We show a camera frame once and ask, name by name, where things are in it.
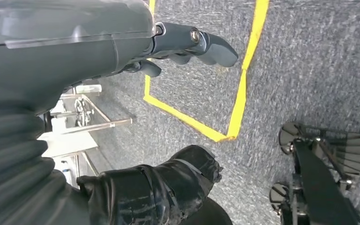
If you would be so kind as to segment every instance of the gray robotic arm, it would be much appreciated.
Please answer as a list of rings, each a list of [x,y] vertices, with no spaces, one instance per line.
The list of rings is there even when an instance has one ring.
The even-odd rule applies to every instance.
[[[184,64],[192,56],[226,67],[238,57],[194,27],[155,25],[140,0],[0,0],[0,225],[178,224],[198,210],[220,178],[204,149],[82,177],[79,191],[36,140],[45,131],[37,115],[65,88],[123,71],[157,76],[148,58]]]

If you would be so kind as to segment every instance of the yellow floor marking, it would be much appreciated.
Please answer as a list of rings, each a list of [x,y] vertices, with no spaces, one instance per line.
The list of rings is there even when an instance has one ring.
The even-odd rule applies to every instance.
[[[195,120],[194,118],[183,114],[182,112],[174,109],[173,107],[159,101],[155,97],[150,95],[150,84],[151,78],[145,76],[145,89],[144,89],[144,100],[151,105],[154,105],[173,116],[177,117],[179,120],[190,125],[194,129],[201,132],[203,135],[214,140],[215,142],[223,140],[233,140],[236,139],[241,128],[243,113],[246,106],[246,90],[247,90],[247,70],[249,68],[250,62],[253,57],[253,53],[256,50],[257,44],[259,42],[260,35],[263,30],[264,21],[267,15],[267,10],[269,6],[269,0],[256,0],[255,5],[255,14],[252,23],[252,31],[250,32],[249,43],[247,45],[247,50],[245,58],[242,63],[242,72],[240,76],[240,83],[238,86],[237,97],[235,99],[234,108],[231,113],[230,124],[228,126],[227,135],[224,135],[205,124]],[[155,0],[150,0],[150,10],[154,15],[155,10]]]

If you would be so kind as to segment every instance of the robotic finger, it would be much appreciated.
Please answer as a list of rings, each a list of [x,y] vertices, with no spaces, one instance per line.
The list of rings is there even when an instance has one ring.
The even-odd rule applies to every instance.
[[[171,59],[183,65],[193,56],[207,65],[219,64],[223,67],[232,67],[238,60],[236,51],[219,36],[199,31],[192,26],[159,22],[147,53],[133,59],[124,71],[143,71],[156,77],[161,69],[154,63],[145,61],[146,59]]]

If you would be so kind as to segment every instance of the wheeled base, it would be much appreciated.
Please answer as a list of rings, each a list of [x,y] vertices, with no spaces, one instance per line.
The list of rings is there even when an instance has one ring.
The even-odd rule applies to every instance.
[[[360,225],[360,213],[342,193],[360,176],[360,134],[292,122],[282,126],[278,139],[295,167],[289,185],[276,183],[270,191],[281,224]],[[339,174],[337,182],[330,169]]]

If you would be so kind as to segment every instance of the metal wheel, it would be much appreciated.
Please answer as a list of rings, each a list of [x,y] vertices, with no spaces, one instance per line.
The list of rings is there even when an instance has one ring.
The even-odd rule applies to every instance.
[[[278,142],[284,154],[292,154],[291,142],[299,136],[301,136],[301,134],[300,125],[298,123],[288,122],[281,127],[281,130],[278,133]]]
[[[77,113],[77,125],[79,127],[87,126],[91,120],[90,114],[94,114],[94,110],[90,110],[89,105],[82,98],[76,99],[74,106]]]
[[[281,204],[287,200],[289,200],[289,188],[282,183],[275,183],[270,190],[270,203],[278,215],[281,215]]]

